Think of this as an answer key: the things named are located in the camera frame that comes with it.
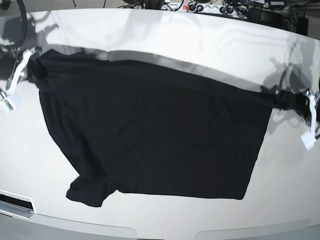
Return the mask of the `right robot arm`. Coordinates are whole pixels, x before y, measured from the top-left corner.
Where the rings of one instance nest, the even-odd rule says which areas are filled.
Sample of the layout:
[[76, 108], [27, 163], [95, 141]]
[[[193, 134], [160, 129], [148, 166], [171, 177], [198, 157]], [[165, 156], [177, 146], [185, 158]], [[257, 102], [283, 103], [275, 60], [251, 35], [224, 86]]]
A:
[[25, 42], [28, 20], [25, 4], [22, 0], [16, 1], [20, 18], [12, 18], [4, 24], [3, 39], [8, 44], [0, 44], [0, 79], [7, 80], [15, 70], [16, 54]]

